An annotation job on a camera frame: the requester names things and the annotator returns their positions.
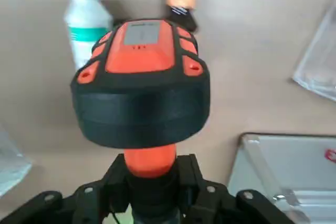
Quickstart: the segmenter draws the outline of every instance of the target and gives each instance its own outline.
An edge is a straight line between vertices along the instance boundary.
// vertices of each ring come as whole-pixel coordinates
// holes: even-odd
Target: screw
[[[90,193],[92,191],[93,191],[92,187],[87,187],[87,188],[85,188],[84,193],[88,194],[88,193]]]
[[[208,187],[206,187],[206,189],[209,193],[214,193],[216,191],[216,188],[213,187],[213,186],[208,186]]]
[[[247,199],[253,199],[253,194],[249,191],[244,192],[244,197]]]
[[[52,200],[54,198],[54,195],[52,195],[52,194],[48,194],[46,197],[44,197],[44,200],[45,201],[50,201],[50,200]]]

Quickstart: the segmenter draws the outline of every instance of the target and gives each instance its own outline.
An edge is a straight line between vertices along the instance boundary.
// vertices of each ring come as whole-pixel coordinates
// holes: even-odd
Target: orange handle
[[[129,171],[137,177],[156,178],[166,174],[176,159],[176,145],[124,150]]]

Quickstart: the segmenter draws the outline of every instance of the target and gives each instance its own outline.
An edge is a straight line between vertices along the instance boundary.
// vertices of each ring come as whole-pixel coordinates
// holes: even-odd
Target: red label
[[[325,152],[325,158],[336,163],[336,150],[327,149]]]

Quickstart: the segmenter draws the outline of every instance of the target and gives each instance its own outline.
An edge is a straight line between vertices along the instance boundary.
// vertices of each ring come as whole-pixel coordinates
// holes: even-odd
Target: black object
[[[166,19],[185,27],[192,33],[197,30],[197,23],[191,14],[191,9],[169,5],[166,6],[166,9]]]
[[[72,102],[79,126],[87,139],[114,148],[147,148],[180,142],[205,124],[209,115],[210,84],[206,63],[183,49],[180,38],[193,43],[193,35],[181,37],[177,25],[167,21],[173,33],[175,65],[165,71],[107,73],[108,52],[117,27],[101,55],[89,60],[71,82]],[[199,62],[203,73],[188,77],[182,56]],[[81,70],[100,61],[95,79],[79,84]]]
[[[138,191],[134,182],[152,190]],[[294,224],[257,191],[234,197],[224,185],[204,180],[195,155],[177,157],[169,174],[135,181],[122,154],[101,180],[64,199],[57,191],[43,192],[0,224],[99,224],[111,212],[126,211],[129,202],[145,224],[164,222],[176,207],[185,215],[182,224]]]

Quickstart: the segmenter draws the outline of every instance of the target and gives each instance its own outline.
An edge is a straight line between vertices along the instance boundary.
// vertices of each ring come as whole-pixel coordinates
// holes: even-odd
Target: green label
[[[76,41],[97,41],[109,30],[105,27],[99,28],[78,28],[69,27],[71,40]]]

